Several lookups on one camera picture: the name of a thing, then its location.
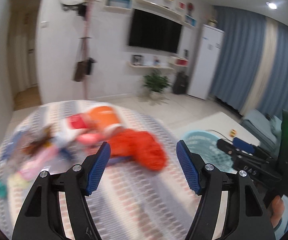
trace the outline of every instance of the red fluffy fabric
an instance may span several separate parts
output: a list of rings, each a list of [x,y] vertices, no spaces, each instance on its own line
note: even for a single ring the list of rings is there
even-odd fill
[[[160,171],[166,166],[166,153],[147,131],[125,129],[108,143],[111,157],[132,156],[137,163],[153,171]]]

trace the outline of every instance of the white table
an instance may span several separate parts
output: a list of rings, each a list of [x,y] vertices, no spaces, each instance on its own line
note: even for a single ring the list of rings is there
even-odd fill
[[[239,125],[238,122],[234,121],[232,118],[230,118],[229,116],[227,116],[226,114],[222,112],[218,112],[216,114],[210,115],[209,117],[203,118],[199,121],[192,122],[188,125],[179,127],[176,130],[173,130],[173,134],[176,136],[178,140],[180,140],[189,131],[215,130],[221,133],[222,135],[224,135],[225,137],[231,139],[229,137],[231,129],[236,130],[236,137],[242,139],[243,141],[246,141],[247,143],[259,145],[259,140],[257,140],[255,136],[250,134],[244,127]],[[224,138],[219,133],[216,133],[214,131],[209,131],[209,132],[220,138]],[[214,232],[212,239],[216,239],[220,237],[222,234],[224,221],[225,221],[225,215],[226,215],[227,200],[228,200],[228,192],[223,191],[222,197],[221,197],[220,211],[217,217],[217,224],[216,224],[215,232]]]
[[[253,136],[249,131],[242,127],[238,122],[234,121],[232,118],[222,112],[218,112],[199,121],[179,127],[176,130],[173,130],[173,134],[176,136],[177,139],[180,140],[183,138],[185,133],[189,131],[215,130],[230,139],[229,133],[231,129],[236,130],[236,137],[238,137],[239,139],[242,139],[243,141],[246,141],[247,143],[253,145],[259,145],[260,141],[257,140],[255,136]],[[220,138],[224,138],[219,133],[216,133],[214,131],[209,132]]]

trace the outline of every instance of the black wire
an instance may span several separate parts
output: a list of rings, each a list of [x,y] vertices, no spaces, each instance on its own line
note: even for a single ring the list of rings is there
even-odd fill
[[[212,130],[212,129],[208,129],[208,130],[205,130],[205,131],[213,131],[213,132],[219,133],[219,134],[220,134],[221,136],[223,136],[227,141],[232,142],[230,139],[228,139],[226,136],[224,136],[223,134],[221,134],[221,133],[218,132],[218,131],[215,131],[215,130]]]

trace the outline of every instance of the doorway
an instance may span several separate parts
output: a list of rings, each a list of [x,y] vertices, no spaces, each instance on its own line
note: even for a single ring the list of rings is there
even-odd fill
[[[11,0],[7,60],[14,110],[41,105],[35,37],[41,0]]]

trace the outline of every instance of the round table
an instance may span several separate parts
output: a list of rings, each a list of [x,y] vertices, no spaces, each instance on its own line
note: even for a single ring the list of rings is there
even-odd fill
[[[94,101],[64,101],[40,106],[16,129],[29,126],[38,131],[58,121],[89,109]],[[153,172],[133,161],[117,163],[105,169],[98,190],[86,197],[92,218],[103,239],[184,239],[195,215],[200,197],[189,189],[176,157],[176,143],[172,134],[154,118],[130,109],[115,106],[126,128],[152,133],[167,153],[167,167]],[[1,152],[9,141],[0,146]],[[73,161],[53,159],[43,168],[51,174],[65,172],[74,164],[81,164],[85,153],[76,150]],[[0,179],[7,182],[7,199],[0,198],[0,229],[9,238],[33,181],[18,183],[0,158]],[[64,192],[60,192],[60,208],[66,237],[74,239],[67,212]],[[220,236],[221,228],[215,235]]]

